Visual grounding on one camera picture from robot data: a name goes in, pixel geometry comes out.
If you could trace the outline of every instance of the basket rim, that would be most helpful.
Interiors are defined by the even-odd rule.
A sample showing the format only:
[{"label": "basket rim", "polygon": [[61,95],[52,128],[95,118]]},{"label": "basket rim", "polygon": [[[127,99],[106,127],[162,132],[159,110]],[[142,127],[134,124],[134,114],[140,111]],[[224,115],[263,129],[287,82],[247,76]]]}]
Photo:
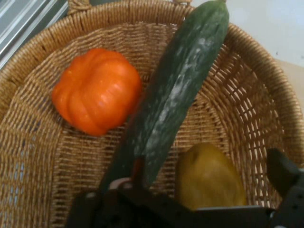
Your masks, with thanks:
[{"label": "basket rim", "polygon": [[[131,13],[132,11],[154,7],[150,14]],[[125,14],[117,16],[117,9]],[[25,83],[27,75],[55,50],[64,47],[71,40],[83,36],[96,29],[135,23],[138,21],[160,24],[181,24],[194,7],[178,5],[161,0],[129,0],[105,3],[79,11],[64,17],[49,28],[44,29],[23,45],[0,71],[0,92],[4,94],[0,104],[0,121],[7,112],[16,90]],[[92,23],[93,18],[103,14],[108,20]],[[299,159],[296,163],[304,164],[304,120],[302,109],[296,94],[288,82],[287,76],[273,57],[250,35],[238,26],[230,23],[225,43],[233,47],[244,62],[254,71],[271,95],[278,118],[284,128],[284,143],[290,154],[296,153]]]}]

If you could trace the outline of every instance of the green cucumber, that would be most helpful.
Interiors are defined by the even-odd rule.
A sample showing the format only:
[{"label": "green cucumber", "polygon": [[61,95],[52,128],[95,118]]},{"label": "green cucumber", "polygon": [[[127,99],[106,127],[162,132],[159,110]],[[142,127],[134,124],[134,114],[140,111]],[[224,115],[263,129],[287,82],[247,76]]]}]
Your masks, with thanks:
[{"label": "green cucumber", "polygon": [[145,157],[145,186],[156,179],[220,51],[228,21],[226,4],[209,1],[193,10],[176,31],[100,183],[102,193],[112,181],[130,177],[139,156]]}]

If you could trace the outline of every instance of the white surface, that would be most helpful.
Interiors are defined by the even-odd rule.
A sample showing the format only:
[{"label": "white surface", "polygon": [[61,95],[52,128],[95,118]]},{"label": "white surface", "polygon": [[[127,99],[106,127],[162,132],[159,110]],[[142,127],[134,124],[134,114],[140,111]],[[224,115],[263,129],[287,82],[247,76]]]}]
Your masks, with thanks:
[{"label": "white surface", "polygon": [[277,60],[278,64],[284,70],[288,77],[288,81],[293,86],[296,96],[299,99],[302,112],[304,113],[304,67],[293,65],[287,62]]},{"label": "white surface", "polygon": [[[203,2],[193,0],[192,5]],[[273,57],[304,67],[304,0],[227,0],[227,7],[230,22]]]}]

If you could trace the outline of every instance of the woven wicker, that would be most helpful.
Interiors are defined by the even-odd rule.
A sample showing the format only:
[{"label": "woven wicker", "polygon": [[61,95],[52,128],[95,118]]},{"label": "woven wicker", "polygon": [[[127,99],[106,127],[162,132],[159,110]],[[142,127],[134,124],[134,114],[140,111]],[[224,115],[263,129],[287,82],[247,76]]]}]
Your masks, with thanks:
[{"label": "woven wicker", "polygon": [[[73,196],[98,186],[120,140],[124,126],[91,137],[54,109],[51,91],[72,59],[90,48],[118,51],[146,86],[167,43],[193,9],[157,0],[69,4],[69,16],[36,35],[0,71],[3,228],[63,227]],[[266,177],[266,148],[280,148],[302,165],[303,138],[301,108],[283,71],[248,34],[230,24],[152,190],[173,196],[179,154],[211,142],[240,172],[248,204],[276,207],[280,199]]]}]

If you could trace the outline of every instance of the white wall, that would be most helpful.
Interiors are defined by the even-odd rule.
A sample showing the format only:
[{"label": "white wall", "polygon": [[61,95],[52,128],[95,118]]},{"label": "white wall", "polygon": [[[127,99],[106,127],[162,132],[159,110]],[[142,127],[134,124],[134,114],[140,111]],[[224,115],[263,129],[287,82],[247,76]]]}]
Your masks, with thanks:
[{"label": "white wall", "polygon": [[273,57],[304,67],[304,0],[227,0],[227,7],[230,21]]}]

